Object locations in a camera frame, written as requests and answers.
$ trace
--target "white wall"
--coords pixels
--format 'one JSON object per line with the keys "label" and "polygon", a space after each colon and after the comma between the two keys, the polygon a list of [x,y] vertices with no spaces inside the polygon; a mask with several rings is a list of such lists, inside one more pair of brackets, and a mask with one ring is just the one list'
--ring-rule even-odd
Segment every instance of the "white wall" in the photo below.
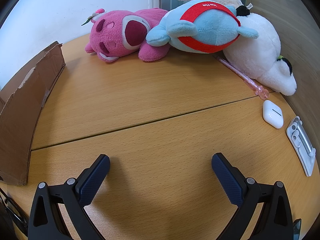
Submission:
{"label": "white wall", "polygon": [[98,8],[137,11],[156,0],[19,0],[0,29],[0,89],[53,41],[68,42],[90,32],[81,26]]}

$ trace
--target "screw head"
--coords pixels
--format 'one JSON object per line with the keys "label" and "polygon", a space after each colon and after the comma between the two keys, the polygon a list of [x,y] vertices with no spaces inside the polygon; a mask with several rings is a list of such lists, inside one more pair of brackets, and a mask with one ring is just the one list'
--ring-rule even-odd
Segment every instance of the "screw head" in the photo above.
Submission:
{"label": "screw head", "polygon": [[45,187],[45,183],[44,182],[41,182],[41,183],[39,183],[39,186],[38,186],[39,188],[44,188]]}
{"label": "screw head", "polygon": [[70,178],[70,179],[67,180],[67,184],[68,184],[68,185],[72,185],[72,184],[74,184],[75,182],[76,182],[76,180],[75,180],[74,178]]}
{"label": "screw head", "polygon": [[254,184],[256,181],[253,178],[247,178],[249,184]]}
{"label": "screw head", "polygon": [[281,181],[277,181],[277,186],[278,187],[283,187],[283,183]]}

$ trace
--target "white stuffed animal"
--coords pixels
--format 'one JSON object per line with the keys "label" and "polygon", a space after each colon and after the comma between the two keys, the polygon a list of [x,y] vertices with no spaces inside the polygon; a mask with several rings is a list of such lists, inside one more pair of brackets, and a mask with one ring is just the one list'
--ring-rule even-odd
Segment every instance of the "white stuffed animal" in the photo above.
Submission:
{"label": "white stuffed animal", "polygon": [[280,56],[281,43],[273,25],[258,14],[249,14],[245,6],[239,6],[241,0],[214,1],[225,6],[233,5],[237,8],[237,18],[241,26],[254,28],[259,33],[255,40],[239,37],[223,50],[226,59],[248,77],[274,91],[286,96],[293,95],[297,84],[292,74],[292,66],[286,58]]}
{"label": "white stuffed animal", "polygon": [[297,89],[290,62],[280,56],[280,39],[273,25],[259,14],[237,16],[241,26],[255,28],[255,40],[239,37],[223,50],[226,59],[242,73],[261,84],[291,96]]}

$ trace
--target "clothing tag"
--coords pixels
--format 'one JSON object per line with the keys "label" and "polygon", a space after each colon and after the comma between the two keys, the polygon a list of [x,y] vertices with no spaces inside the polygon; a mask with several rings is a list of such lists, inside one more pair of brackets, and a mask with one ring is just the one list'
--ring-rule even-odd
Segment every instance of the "clothing tag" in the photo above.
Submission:
{"label": "clothing tag", "polygon": [[249,3],[249,4],[247,5],[247,8],[248,8],[249,10],[250,10],[252,7],[253,7],[252,3]]}

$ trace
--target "beige wall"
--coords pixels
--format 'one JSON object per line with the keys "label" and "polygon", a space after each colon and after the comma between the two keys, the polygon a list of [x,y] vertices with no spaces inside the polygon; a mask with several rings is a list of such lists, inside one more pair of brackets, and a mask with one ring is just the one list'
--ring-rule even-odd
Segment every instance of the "beige wall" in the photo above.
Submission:
{"label": "beige wall", "polygon": [[285,97],[303,121],[320,163],[320,29],[301,0],[252,0],[251,12],[268,19],[292,64],[297,92]]}

